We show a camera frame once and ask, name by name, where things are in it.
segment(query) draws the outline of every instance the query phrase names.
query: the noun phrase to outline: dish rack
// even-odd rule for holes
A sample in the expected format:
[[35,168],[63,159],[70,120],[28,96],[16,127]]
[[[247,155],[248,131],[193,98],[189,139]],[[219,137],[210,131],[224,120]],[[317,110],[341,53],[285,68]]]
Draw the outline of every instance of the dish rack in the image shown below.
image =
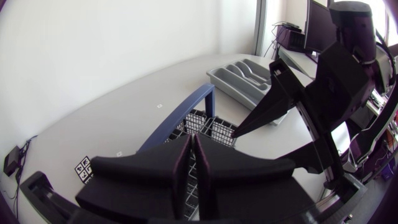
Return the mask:
[[[193,109],[205,99],[206,111]],[[151,134],[139,151],[182,137],[200,133],[229,147],[236,139],[231,135],[237,126],[215,116],[214,85],[206,83],[185,99]],[[192,220],[199,208],[195,154],[191,151],[184,217]]]

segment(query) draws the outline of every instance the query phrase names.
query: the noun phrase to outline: desk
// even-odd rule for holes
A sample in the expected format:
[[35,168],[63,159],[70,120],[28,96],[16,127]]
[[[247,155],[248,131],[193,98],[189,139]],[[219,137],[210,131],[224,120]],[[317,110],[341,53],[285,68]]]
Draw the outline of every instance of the desk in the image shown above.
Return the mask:
[[[206,71],[236,60],[248,58],[268,67],[272,61],[252,55],[207,55],[187,60],[128,83],[53,124],[32,141],[21,182],[40,170],[47,175],[57,193],[76,203],[75,195],[83,187],[75,166],[85,157],[116,157],[135,154],[156,127],[194,90],[210,82]],[[294,70],[308,85],[311,79]],[[216,89],[216,115],[240,124],[250,111]],[[203,110],[204,102],[197,106]],[[338,149],[348,148],[345,123],[333,132]],[[294,108],[278,126],[261,127],[236,141],[236,148],[246,154],[274,159],[303,146],[312,139],[298,111]],[[308,174],[295,169],[293,176],[315,201],[323,188],[323,174]],[[2,176],[2,186],[14,178]],[[13,192],[15,187],[6,188]],[[43,219],[19,195],[21,223],[42,223]]]
[[315,75],[317,74],[317,64],[305,54],[287,50],[280,46],[278,55],[288,66],[299,70],[312,80],[315,79]]

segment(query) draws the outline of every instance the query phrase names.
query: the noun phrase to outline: white wall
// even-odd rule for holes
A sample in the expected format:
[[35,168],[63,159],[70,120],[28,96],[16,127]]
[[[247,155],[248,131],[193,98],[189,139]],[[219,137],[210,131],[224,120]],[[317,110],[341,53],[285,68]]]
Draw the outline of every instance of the white wall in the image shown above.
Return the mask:
[[[322,5],[328,4],[327,0],[316,0]],[[286,0],[286,21],[298,25],[304,32],[307,20],[307,0]]]
[[274,28],[273,24],[276,22],[281,22],[286,20],[286,4],[289,0],[268,0],[267,1],[267,11],[266,11],[266,26],[264,29],[264,40],[262,44],[261,55],[267,58],[271,58],[274,50],[270,44],[275,39],[275,36],[272,34],[272,30]]
[[220,52],[252,54],[257,1],[220,1]]
[[250,53],[255,16],[256,1],[8,0],[0,165],[16,144],[127,82],[203,54]]

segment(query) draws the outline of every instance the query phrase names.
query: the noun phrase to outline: small white sticker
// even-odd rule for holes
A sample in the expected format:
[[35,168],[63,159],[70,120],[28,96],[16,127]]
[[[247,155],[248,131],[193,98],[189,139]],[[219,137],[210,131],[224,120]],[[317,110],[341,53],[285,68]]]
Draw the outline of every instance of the small white sticker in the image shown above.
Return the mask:
[[81,164],[83,164],[83,167],[88,166],[89,163],[90,163],[90,160],[88,159],[88,157],[85,157],[85,158],[82,160],[82,162],[81,162]]
[[75,168],[75,170],[76,170],[76,172],[78,173],[78,174],[80,174],[82,171],[83,171],[83,165],[82,164],[79,164],[78,166],[76,166],[76,168]]
[[79,174],[81,180],[85,180],[88,177],[88,174],[85,170]]
[[85,184],[87,184],[91,180],[91,177],[89,177],[86,181]]
[[86,167],[86,171],[87,171],[88,174],[90,174],[92,172],[91,171],[91,167],[90,166]]

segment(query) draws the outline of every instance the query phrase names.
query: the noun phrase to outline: blue handle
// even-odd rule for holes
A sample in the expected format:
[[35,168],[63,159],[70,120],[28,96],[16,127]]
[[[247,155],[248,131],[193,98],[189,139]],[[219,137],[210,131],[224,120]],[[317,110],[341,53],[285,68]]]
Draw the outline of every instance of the blue handle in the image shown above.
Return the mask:
[[157,129],[149,136],[145,143],[141,146],[139,151],[150,149],[158,146],[166,141],[166,139],[173,132],[175,127],[191,112],[191,110],[199,103],[202,99],[205,99],[206,115],[208,118],[212,118],[215,115],[215,95],[214,85],[206,83],[195,90],[190,96],[188,96],[177,108],[157,127]]

